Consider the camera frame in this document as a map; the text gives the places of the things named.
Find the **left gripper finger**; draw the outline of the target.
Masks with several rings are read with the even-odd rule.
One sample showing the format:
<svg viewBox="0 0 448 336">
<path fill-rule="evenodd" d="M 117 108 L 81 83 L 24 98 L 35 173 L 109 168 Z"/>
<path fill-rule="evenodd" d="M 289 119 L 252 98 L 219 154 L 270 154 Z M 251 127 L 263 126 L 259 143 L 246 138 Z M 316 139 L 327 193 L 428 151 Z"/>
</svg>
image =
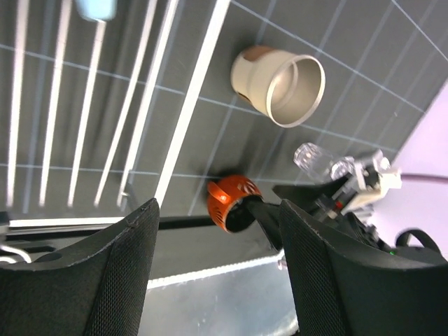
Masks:
<svg viewBox="0 0 448 336">
<path fill-rule="evenodd" d="M 75 244 L 1 266 L 1 334 L 137 335 L 159 221 L 150 199 Z"/>
</svg>

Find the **light blue tall mug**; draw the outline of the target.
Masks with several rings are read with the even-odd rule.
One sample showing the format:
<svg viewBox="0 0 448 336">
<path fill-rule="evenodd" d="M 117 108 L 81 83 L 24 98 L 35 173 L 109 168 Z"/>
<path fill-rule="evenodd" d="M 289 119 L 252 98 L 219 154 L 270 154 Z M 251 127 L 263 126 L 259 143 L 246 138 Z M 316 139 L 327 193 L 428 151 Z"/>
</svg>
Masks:
<svg viewBox="0 0 448 336">
<path fill-rule="evenodd" d="M 116 16 L 117 0 L 75 0 L 77 10 L 84 20 L 109 21 Z"/>
</svg>

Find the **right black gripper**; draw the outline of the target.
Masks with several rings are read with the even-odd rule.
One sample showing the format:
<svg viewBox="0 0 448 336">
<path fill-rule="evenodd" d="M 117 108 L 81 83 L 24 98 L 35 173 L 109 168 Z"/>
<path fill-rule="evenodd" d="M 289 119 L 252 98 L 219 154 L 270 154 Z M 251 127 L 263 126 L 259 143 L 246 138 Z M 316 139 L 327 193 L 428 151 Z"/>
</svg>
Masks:
<svg viewBox="0 0 448 336">
<path fill-rule="evenodd" d="M 369 222 L 374 203 L 346 210 L 357 166 L 392 167 L 381 150 L 352 158 L 353 174 L 336 181 L 275 185 L 280 207 L 246 203 L 272 248 L 284 249 L 300 334 L 446 335 L 446 258 L 418 228 L 389 246 Z"/>
</svg>

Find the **orange black ceramic cup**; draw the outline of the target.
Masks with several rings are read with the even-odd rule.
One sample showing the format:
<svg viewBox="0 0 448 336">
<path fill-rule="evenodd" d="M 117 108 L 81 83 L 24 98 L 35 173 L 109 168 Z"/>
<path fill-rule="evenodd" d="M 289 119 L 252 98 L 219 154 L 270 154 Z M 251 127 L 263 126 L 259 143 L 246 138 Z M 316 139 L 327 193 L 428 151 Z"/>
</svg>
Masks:
<svg viewBox="0 0 448 336">
<path fill-rule="evenodd" d="M 229 233 L 248 228 L 254 216 L 246 208 L 251 200 L 262 200 L 262 193 L 249 178 L 230 175 L 217 182 L 207 184 L 207 210 L 212 221 Z"/>
</svg>

